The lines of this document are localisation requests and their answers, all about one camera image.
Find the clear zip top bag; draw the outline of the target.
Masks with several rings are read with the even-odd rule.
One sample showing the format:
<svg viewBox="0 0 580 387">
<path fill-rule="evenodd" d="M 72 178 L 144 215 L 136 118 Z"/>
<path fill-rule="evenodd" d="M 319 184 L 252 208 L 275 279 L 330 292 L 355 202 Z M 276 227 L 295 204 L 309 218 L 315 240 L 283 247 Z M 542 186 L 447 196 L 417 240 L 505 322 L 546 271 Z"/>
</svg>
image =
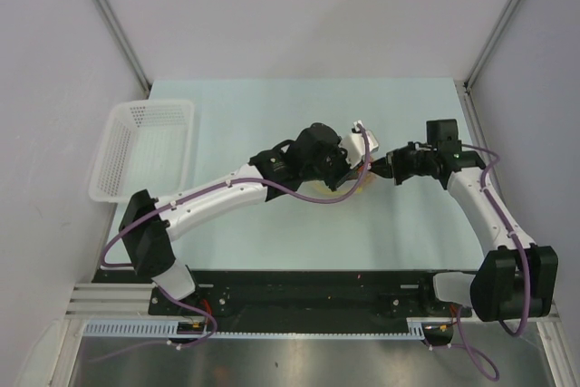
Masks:
<svg viewBox="0 0 580 387">
<path fill-rule="evenodd" d="M 356 170 L 356 172 L 352 174 L 352 176 L 348 178 L 348 180 L 346 180 L 340 187 L 338 187 L 337 190 L 331 190 L 322 181 L 317 180 L 307 182 L 307 192 L 309 194 L 314 194 L 318 198 L 322 199 L 340 198 L 345 196 L 354 186 L 357 186 L 357 189 L 354 191 L 354 195 L 362 194 L 377 179 L 375 174 L 368 171 L 362 181 L 358 182 L 362 171 L 362 169 Z"/>
</svg>

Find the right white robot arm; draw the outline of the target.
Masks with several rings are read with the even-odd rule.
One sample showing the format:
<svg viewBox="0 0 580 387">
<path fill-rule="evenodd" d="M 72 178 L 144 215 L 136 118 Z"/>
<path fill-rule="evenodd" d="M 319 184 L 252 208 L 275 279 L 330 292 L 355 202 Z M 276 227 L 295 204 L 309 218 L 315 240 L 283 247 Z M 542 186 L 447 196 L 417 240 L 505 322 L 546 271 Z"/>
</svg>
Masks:
<svg viewBox="0 0 580 387">
<path fill-rule="evenodd" d="M 372 163 L 372 173 L 400 186 L 430 177 L 457 202 L 484 254 L 474 274 L 442 272 L 418 293 L 420 309 L 439 315 L 450 306 L 474 310 L 484 322 L 525 321 L 551 311 L 558 256 L 516 222 L 488 182 L 489 165 L 463 143 L 454 119 L 427 121 L 426 140 L 410 142 Z"/>
</svg>

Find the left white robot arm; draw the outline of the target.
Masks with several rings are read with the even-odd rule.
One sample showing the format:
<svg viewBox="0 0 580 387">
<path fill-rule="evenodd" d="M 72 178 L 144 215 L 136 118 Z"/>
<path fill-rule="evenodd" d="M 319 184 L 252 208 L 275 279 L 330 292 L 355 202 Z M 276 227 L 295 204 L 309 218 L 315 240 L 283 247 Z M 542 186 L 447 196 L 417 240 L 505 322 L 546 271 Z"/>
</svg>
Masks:
<svg viewBox="0 0 580 387">
<path fill-rule="evenodd" d="M 306 200 L 302 184 L 322 181 L 337 190 L 352 175 L 363 178 L 373 141 L 357 125 L 341 137 L 332 128 L 314 123 L 294 140 L 262 150 L 248 163 L 213 183 L 166 200 L 146 190 L 134 193 L 125 210 L 119 236 L 137 276 L 169 295 L 181 314 L 194 312 L 200 292 L 188 267 L 177 260 L 172 244 L 194 227 L 238 208 L 266 203 L 283 195 Z"/>
</svg>

